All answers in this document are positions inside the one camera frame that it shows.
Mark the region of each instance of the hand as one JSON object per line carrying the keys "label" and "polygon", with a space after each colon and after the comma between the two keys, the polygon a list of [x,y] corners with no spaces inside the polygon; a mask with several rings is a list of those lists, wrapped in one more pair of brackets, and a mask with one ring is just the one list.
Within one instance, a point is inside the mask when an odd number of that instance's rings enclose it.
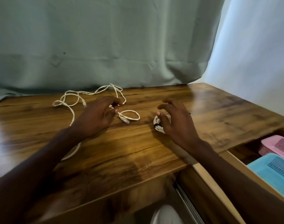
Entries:
{"label": "hand", "polygon": [[113,117],[118,112],[122,100],[113,96],[99,97],[88,104],[79,118],[70,126],[73,132],[79,134],[81,140],[95,136],[110,126]]}
{"label": "hand", "polygon": [[171,123],[162,112],[157,112],[161,125],[172,141],[188,152],[193,152],[203,141],[199,138],[195,129],[192,117],[186,110],[183,103],[169,98],[163,100],[164,103],[158,109],[165,109],[171,116]]}

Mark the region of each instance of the blue plastic basket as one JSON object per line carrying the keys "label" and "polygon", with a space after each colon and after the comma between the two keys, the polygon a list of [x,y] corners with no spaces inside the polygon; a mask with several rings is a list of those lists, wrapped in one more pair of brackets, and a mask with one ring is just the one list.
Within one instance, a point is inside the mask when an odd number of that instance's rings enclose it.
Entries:
{"label": "blue plastic basket", "polygon": [[284,196],[284,158],[269,153],[248,167]]}

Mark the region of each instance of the forearm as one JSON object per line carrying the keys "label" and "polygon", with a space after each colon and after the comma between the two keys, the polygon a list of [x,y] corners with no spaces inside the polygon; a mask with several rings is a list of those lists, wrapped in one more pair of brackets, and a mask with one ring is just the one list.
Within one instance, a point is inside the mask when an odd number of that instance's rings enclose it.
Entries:
{"label": "forearm", "polygon": [[81,138],[61,130],[45,147],[0,178],[0,222],[12,223],[40,183]]}
{"label": "forearm", "polygon": [[197,147],[205,152],[190,154],[215,179],[246,223],[284,223],[284,202],[226,162],[207,142]]}

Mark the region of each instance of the wooden desk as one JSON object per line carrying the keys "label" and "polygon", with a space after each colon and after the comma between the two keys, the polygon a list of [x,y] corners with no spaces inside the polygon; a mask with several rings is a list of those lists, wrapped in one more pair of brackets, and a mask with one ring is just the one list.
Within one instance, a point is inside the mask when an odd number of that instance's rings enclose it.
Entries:
{"label": "wooden desk", "polygon": [[[115,95],[106,91],[83,98],[88,102],[108,94]],[[82,143],[72,158],[55,168],[26,220],[48,219],[184,168],[186,164],[166,147],[169,138],[153,128],[164,97],[185,104],[200,137],[218,153],[284,128],[284,117],[205,83],[125,89],[124,95],[127,103],[121,110],[136,110],[141,120],[125,124],[115,117],[106,133]],[[14,97],[0,102],[0,176],[69,126],[69,109],[52,107],[60,97]],[[78,117],[83,106],[74,106],[74,111]]]}

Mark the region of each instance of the green curtain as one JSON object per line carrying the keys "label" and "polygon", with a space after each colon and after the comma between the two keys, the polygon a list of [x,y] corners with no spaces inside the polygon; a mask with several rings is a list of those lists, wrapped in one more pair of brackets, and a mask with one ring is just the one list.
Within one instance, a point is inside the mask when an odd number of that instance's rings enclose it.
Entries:
{"label": "green curtain", "polygon": [[202,76],[224,0],[0,0],[0,99]]}

